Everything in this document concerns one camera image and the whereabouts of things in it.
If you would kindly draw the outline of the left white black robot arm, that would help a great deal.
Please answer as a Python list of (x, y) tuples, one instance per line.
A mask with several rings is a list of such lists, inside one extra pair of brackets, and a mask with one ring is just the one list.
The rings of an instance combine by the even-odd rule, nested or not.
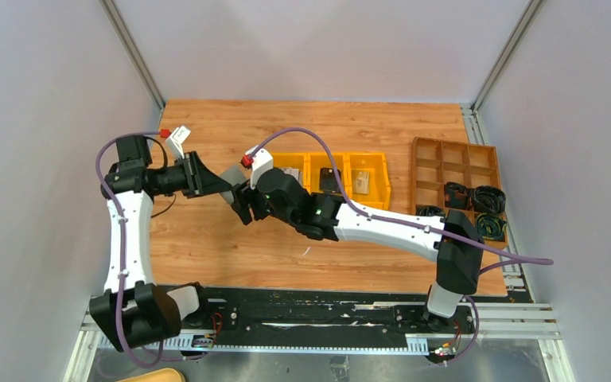
[(110, 145), (118, 161), (102, 173), (100, 191), (111, 220), (111, 253), (103, 294), (89, 302), (89, 313), (110, 343), (125, 352), (180, 334), (184, 322), (201, 329), (214, 322), (199, 283), (173, 289), (156, 284), (150, 263), (150, 223), (154, 199), (180, 193), (187, 198), (225, 193), (230, 184), (210, 171), (192, 151), (160, 167), (152, 165), (151, 133), (120, 136)]

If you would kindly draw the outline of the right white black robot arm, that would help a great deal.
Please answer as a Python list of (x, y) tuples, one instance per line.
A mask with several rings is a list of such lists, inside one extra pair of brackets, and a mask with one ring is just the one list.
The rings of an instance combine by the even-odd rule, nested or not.
[(364, 206), (330, 193), (309, 193), (291, 175), (268, 170), (251, 185), (239, 167), (222, 174), (223, 197), (244, 224), (272, 216), (311, 240), (357, 241), (408, 251), (437, 265), (422, 320), (442, 332), (457, 304), (477, 291), (484, 241), (461, 212), (411, 216)]

